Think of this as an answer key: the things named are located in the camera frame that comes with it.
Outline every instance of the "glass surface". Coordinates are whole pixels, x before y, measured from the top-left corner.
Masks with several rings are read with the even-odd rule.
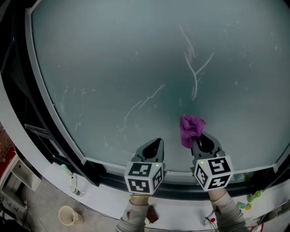
[[[235,170],[271,165],[289,144],[282,0],[42,0],[32,23],[46,88],[87,157],[126,165],[160,137],[166,169],[189,172],[182,114],[206,121]]]

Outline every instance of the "concrete floor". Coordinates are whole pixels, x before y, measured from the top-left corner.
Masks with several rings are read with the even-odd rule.
[[[118,223],[116,219],[105,218],[98,213],[90,212],[82,204],[65,195],[45,180],[41,182],[35,192],[28,188],[27,195],[29,212],[25,224],[33,232],[114,232]],[[22,191],[22,197],[23,200],[26,199],[26,187]],[[59,221],[58,210],[64,205],[72,207],[83,216],[84,224],[82,226],[68,227]],[[145,232],[161,231],[164,230],[145,229]]]

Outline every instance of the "black frame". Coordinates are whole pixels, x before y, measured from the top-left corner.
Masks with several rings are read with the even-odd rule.
[[[7,41],[13,43],[13,48],[10,49],[6,67],[2,73],[3,83],[11,105],[31,140],[50,163],[66,164],[73,172],[84,176],[95,186],[103,184],[118,190],[128,191],[123,176],[107,173],[102,164],[90,161],[87,161],[84,165],[81,163],[56,127],[45,106],[29,61],[25,38],[25,8],[31,7],[34,2],[35,0],[28,3],[12,0],[3,20],[5,29],[11,32],[11,35],[7,33],[7,36],[9,36]],[[17,78],[12,75],[15,69],[17,69]],[[28,118],[34,118],[35,120],[29,121],[27,117],[23,117],[23,111],[19,110],[18,98],[20,96],[26,99],[22,103],[22,105],[25,104],[24,115],[29,114]],[[58,155],[57,150],[49,140],[57,145],[65,158]],[[290,177],[289,167],[290,155],[276,173],[273,172],[273,169],[260,170],[255,172],[249,182],[229,184],[226,189],[232,197],[255,193],[257,190],[265,190],[272,185],[287,180]],[[178,200],[209,199],[208,194],[198,185],[167,183],[162,183],[154,196]]]

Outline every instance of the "pink cloth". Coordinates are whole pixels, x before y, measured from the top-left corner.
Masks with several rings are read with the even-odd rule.
[[[201,118],[182,115],[179,120],[181,144],[186,148],[191,148],[191,137],[200,138],[205,126],[206,123]]]

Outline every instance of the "white cup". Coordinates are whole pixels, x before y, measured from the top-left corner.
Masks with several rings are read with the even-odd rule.
[[[65,205],[59,209],[58,218],[65,226],[82,225],[83,218],[80,214],[75,212],[71,207]]]

